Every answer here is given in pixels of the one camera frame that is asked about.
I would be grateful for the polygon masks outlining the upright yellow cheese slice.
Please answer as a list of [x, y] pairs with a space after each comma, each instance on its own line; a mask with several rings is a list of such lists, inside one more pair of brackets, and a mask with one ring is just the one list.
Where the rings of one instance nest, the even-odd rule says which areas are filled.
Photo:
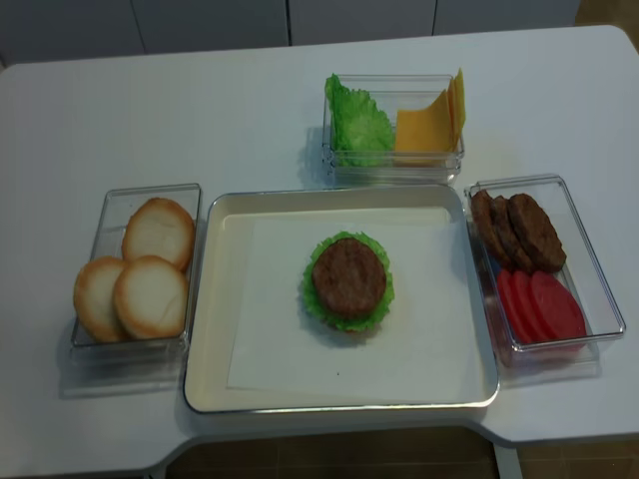
[[454, 151], [460, 140], [466, 120], [464, 80], [461, 69], [458, 69], [457, 74], [450, 80], [447, 88], [447, 96], [451, 122], [450, 149]]

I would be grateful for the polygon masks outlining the red tomato slice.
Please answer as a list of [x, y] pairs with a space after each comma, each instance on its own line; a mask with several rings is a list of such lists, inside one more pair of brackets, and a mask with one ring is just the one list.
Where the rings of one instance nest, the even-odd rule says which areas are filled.
[[520, 344], [530, 344], [533, 335], [517, 306], [514, 289], [512, 288], [511, 273], [508, 270], [503, 269], [498, 274], [497, 289], [506, 318], [515, 338]]
[[551, 340], [586, 336], [585, 319], [579, 304], [553, 275], [535, 272], [528, 290], [532, 307]]
[[541, 319], [535, 312], [529, 294], [530, 277], [523, 271], [511, 275], [510, 285], [514, 293], [515, 308], [532, 342], [544, 342], [550, 339]]

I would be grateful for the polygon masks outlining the bun half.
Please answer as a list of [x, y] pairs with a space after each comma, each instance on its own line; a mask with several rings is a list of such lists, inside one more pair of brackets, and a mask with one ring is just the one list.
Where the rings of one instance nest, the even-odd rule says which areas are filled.
[[74, 307], [79, 322], [95, 341], [120, 342], [128, 337], [113, 303], [115, 282], [125, 266], [119, 258], [102, 256], [86, 263], [77, 274]]
[[113, 302], [131, 336], [167, 338], [184, 330], [188, 292], [182, 272], [159, 256], [145, 255], [123, 269], [114, 285]]
[[191, 262], [195, 223], [177, 202], [164, 198], [147, 200], [129, 219], [122, 240], [125, 261], [155, 255], [181, 272]]

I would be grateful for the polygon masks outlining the clear plastic patty tomato container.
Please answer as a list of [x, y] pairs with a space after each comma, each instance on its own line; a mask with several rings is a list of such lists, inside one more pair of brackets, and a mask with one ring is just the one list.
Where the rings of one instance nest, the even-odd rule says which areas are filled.
[[[562, 270], [550, 273], [573, 295], [584, 315], [586, 336], [520, 344], [501, 304], [497, 276], [503, 268], [486, 250], [472, 218], [470, 201], [481, 190], [492, 199], [528, 194], [548, 214], [566, 253]], [[500, 363], [532, 374], [549, 368], [566, 368], [578, 362], [595, 362], [606, 341], [621, 338], [625, 321], [610, 290], [565, 182], [556, 175], [478, 182], [464, 191], [472, 254], [480, 275], [489, 329]]]

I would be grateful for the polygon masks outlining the clear plastic lettuce cheese container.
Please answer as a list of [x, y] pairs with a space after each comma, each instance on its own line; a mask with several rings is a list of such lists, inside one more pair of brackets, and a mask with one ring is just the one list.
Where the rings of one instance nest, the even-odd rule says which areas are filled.
[[[428, 107], [456, 75], [338, 75], [348, 88], [370, 92], [377, 106], [387, 113], [395, 146], [398, 110]], [[344, 183], [451, 183], [459, 174], [465, 154], [461, 133], [452, 152], [404, 153], [394, 146], [383, 152], [337, 151], [332, 146], [333, 129], [328, 99], [324, 93], [322, 155], [335, 179]]]

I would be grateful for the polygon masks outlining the clear plastic bun container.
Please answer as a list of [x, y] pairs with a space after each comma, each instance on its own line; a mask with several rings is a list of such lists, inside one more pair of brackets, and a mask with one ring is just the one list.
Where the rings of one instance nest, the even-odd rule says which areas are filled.
[[188, 302], [183, 332], [174, 337], [137, 339], [127, 331], [128, 337], [120, 342], [95, 341], [79, 322], [77, 313], [71, 336], [71, 354], [75, 358], [97, 362], [121, 362], [130, 364], [136, 360], [160, 360], [165, 357], [182, 357], [190, 344], [190, 333], [197, 302], [201, 267], [203, 222], [201, 220], [202, 190], [197, 184], [120, 189], [107, 192], [99, 225], [95, 235], [90, 261], [112, 256], [123, 260], [121, 245], [130, 217], [149, 199], [164, 198], [177, 202], [193, 218], [195, 244], [191, 262], [185, 272], [188, 284]]

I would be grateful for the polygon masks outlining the green lettuce leaf on burger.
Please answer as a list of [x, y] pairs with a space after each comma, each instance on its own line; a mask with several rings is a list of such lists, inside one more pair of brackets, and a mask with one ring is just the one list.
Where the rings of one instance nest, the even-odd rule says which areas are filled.
[[[377, 254], [377, 256], [381, 259], [381, 262], [384, 266], [386, 277], [387, 277], [387, 287], [386, 292], [383, 295], [383, 298], [380, 304], [376, 307], [372, 314], [365, 316], [361, 320], [356, 320], [353, 322], [348, 322], [344, 319], [339, 319], [336, 314], [330, 313], [326, 308], [324, 308], [319, 301], [319, 297], [316, 294], [315, 288], [313, 286], [311, 280], [311, 270], [315, 261], [318, 259], [320, 254], [334, 241], [346, 238], [348, 236], [354, 237], [358, 240], [361, 240], [368, 246], [370, 246], [373, 251]], [[360, 333], [367, 331], [369, 329], [373, 329], [378, 326], [381, 321], [388, 315], [389, 307], [392, 301], [394, 300], [394, 288], [393, 288], [393, 277], [390, 272], [390, 261], [389, 257], [381, 244], [369, 237], [368, 235], [358, 232], [358, 233], [349, 233], [349, 232], [339, 232], [336, 235], [326, 238], [322, 240], [315, 247], [310, 256], [309, 264], [306, 266], [303, 279], [301, 283], [301, 296], [303, 305], [306, 311], [313, 316], [314, 318], [326, 323], [328, 326], [339, 330], [341, 332], [347, 333]]]

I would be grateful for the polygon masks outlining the brown meat patty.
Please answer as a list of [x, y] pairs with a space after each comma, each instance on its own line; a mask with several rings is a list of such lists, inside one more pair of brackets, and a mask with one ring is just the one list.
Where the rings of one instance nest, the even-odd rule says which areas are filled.
[[381, 259], [351, 236], [334, 241], [319, 255], [311, 280], [320, 304], [348, 322], [372, 314], [387, 287]]
[[503, 248], [493, 226], [492, 205], [493, 199], [486, 190], [478, 191], [470, 201], [472, 218], [486, 250], [503, 269], [513, 271], [513, 262]]
[[528, 194], [513, 195], [507, 207], [512, 227], [535, 267], [548, 273], [561, 271], [566, 253], [545, 210]]
[[514, 232], [508, 215], [508, 201], [505, 197], [498, 196], [493, 199], [491, 214], [502, 247], [513, 263], [512, 268], [521, 270], [527, 274], [533, 273], [535, 264], [524, 250], [518, 236]]

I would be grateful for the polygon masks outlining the back bun half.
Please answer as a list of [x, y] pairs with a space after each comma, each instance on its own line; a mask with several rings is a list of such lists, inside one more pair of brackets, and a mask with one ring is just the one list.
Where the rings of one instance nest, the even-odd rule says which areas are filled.
[[191, 262], [195, 223], [177, 202], [164, 198], [147, 200], [129, 219], [122, 240], [125, 261], [155, 255], [181, 272]]

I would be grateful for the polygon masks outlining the green lettuce in container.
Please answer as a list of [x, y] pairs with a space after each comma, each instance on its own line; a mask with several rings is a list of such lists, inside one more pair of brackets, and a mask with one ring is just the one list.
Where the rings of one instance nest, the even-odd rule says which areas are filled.
[[346, 87], [332, 74], [324, 84], [337, 151], [383, 152], [394, 146], [390, 119], [370, 92]]

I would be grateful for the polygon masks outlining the right red tomato slice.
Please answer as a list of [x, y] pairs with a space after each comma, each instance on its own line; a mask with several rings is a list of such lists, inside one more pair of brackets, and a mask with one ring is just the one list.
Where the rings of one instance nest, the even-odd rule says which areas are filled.
[[532, 307], [551, 340], [586, 336], [585, 319], [579, 304], [553, 275], [535, 272], [528, 290]]

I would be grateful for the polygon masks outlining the left bun half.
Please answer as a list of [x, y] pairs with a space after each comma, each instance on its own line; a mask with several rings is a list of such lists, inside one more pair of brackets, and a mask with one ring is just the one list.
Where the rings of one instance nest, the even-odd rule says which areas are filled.
[[77, 274], [74, 307], [79, 322], [95, 341], [120, 342], [128, 337], [113, 303], [115, 282], [125, 266], [119, 258], [102, 256], [86, 263]]

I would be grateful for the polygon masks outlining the white metal serving tray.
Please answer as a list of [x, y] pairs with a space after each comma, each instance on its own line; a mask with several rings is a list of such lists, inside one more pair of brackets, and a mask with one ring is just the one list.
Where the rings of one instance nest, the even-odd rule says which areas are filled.
[[[447, 186], [227, 194], [209, 211], [184, 395], [199, 413], [483, 408], [499, 389], [458, 194]], [[360, 333], [311, 316], [322, 240], [385, 249], [388, 315]]]

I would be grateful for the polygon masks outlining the middle red tomato slice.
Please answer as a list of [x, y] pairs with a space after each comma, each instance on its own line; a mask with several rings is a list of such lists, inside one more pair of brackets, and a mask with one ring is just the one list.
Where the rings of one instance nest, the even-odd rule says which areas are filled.
[[550, 339], [541, 319], [535, 312], [529, 294], [530, 277], [523, 271], [511, 275], [510, 285], [514, 293], [515, 308], [532, 342], [544, 342]]

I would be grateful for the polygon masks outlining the left red tomato slice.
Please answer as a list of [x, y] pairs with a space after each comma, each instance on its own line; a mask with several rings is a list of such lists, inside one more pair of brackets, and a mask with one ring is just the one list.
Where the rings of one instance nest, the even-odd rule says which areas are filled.
[[512, 288], [511, 273], [508, 270], [503, 269], [498, 274], [497, 289], [506, 318], [515, 338], [520, 344], [530, 344], [533, 335], [517, 306], [514, 289]]

